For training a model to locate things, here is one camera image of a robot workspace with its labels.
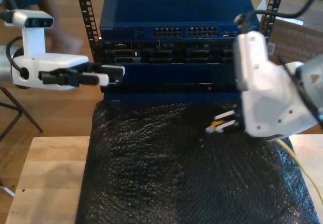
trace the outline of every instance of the black tripod leg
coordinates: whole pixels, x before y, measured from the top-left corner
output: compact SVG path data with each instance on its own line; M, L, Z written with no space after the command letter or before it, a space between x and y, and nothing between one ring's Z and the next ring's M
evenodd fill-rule
M40 132L43 132L42 128L39 126L39 124L35 121L35 119L28 113L28 111L26 111L23 106L16 100L16 98L14 98L14 96L4 87L0 87L0 90L9 98L9 100L12 101L13 104L15 104L15 106L22 111L22 113L28 118L28 120L30 120L32 122L32 124L34 124L35 127L37 127L37 129Z
M0 135L0 142L6 136L6 134L11 130L11 128L15 125L15 123L19 120L21 115L22 115L22 111L19 110L18 115L12 120L12 122L10 122L10 124L7 126L7 128L4 130L4 132L2 132L2 134Z

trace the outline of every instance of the wooden table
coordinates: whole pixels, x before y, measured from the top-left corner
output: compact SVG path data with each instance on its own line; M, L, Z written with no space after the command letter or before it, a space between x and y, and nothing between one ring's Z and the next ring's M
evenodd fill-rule
M296 154L323 191L323 135L292 136ZM11 205L7 224L74 224L89 137L34 138ZM305 178L317 213L323 206Z

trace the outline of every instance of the person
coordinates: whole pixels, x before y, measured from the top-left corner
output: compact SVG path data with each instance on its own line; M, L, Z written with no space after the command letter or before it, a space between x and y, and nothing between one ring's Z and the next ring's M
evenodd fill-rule
M77 39L65 32L59 21L59 11L54 0L15 0L19 9L31 9L32 5L38 5L41 11L44 11L54 18L53 28L45 30L46 35L51 38L52 44L48 52L77 54L83 45L83 41ZM11 9L9 3L5 0L7 9Z

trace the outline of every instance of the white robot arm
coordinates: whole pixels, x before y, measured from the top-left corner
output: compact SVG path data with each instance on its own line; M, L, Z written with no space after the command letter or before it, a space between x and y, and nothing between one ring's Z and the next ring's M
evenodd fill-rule
M316 125L323 110L323 57L305 64L288 63L286 67L298 85L283 66L268 60L261 33L239 35L235 42L235 73L242 108L216 116L206 130L244 128L250 136L275 140Z
M23 55L14 59L10 55L11 45L20 39L15 38L7 46L11 64L6 61L6 65L0 65L15 85L52 90L68 90L81 84L107 86L120 82L125 73L122 66L89 63L86 56L46 53L44 29L51 28L54 20L45 12L14 10L7 12L6 21L8 26L22 29Z

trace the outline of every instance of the black bubble wrap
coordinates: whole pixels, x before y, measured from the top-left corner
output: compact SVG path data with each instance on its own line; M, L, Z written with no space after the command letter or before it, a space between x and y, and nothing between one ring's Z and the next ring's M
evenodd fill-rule
M205 133L228 109L99 102L76 223L319 223L275 142Z

